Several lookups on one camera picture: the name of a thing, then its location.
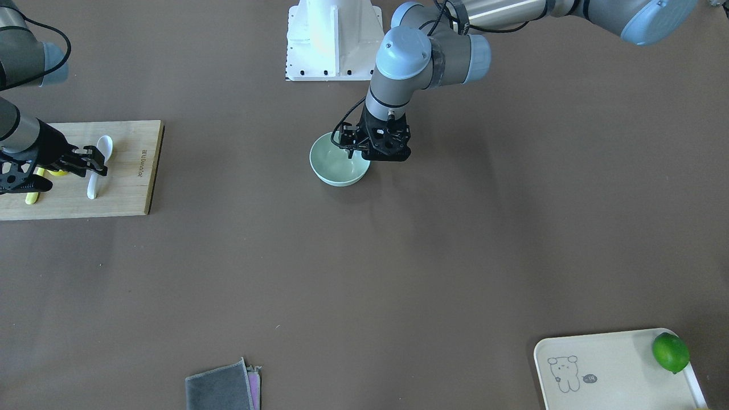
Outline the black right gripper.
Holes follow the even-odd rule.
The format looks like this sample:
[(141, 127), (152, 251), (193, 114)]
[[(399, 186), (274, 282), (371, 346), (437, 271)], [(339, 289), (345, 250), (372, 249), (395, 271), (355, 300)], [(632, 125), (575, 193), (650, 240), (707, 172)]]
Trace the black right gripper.
[(38, 167), (65, 171), (79, 177), (85, 177), (89, 171), (101, 177), (107, 176), (107, 166), (79, 160), (79, 156), (101, 158), (103, 153), (96, 146), (70, 145), (63, 133), (42, 122), (38, 138), (31, 147), (18, 153), (5, 153), (2, 150), (2, 167), (8, 165), (9, 170), (2, 171), (1, 192), (31, 194), (51, 190), (53, 184), (49, 179), (34, 174)]

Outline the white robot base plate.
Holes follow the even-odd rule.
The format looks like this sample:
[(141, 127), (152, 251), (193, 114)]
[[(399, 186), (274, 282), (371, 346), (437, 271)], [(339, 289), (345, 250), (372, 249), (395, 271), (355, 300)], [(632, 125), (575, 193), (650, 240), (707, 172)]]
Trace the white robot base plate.
[(370, 1), (299, 1), (289, 8), (287, 81), (370, 81), (384, 37)]

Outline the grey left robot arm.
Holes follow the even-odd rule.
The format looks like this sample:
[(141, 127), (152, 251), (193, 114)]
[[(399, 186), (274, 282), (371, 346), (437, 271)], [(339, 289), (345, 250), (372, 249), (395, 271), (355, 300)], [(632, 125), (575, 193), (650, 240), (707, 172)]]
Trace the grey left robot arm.
[(492, 62), (486, 33), (508, 33), (544, 17), (578, 17), (625, 42), (656, 44), (674, 32), (696, 1), (443, 1), (399, 5), (375, 55), (356, 125), (345, 119), (330, 142), (352, 158), (401, 162), (411, 155), (406, 107), (417, 90), (485, 77)]

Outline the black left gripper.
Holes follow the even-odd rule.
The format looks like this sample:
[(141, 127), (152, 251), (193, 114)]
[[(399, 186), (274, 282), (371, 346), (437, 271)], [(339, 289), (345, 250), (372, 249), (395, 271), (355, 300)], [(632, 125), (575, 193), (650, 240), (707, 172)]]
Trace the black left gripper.
[(338, 138), (338, 147), (349, 159), (356, 151), (367, 161), (404, 162), (411, 155), (411, 128), (405, 114), (381, 120), (364, 108), (356, 125), (339, 122)]

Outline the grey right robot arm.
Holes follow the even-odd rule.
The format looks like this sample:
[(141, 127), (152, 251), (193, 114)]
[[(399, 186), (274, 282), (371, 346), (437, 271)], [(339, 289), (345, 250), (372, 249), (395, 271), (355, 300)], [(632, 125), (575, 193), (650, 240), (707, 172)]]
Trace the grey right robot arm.
[[(55, 27), (27, 18), (13, 1), (2, 2), (2, 91), (24, 86), (48, 86), (68, 77), (71, 42)], [(64, 171), (85, 177), (108, 173), (106, 156), (93, 145), (68, 143), (62, 132), (1, 100), (2, 194), (33, 194), (52, 189), (36, 169)]]

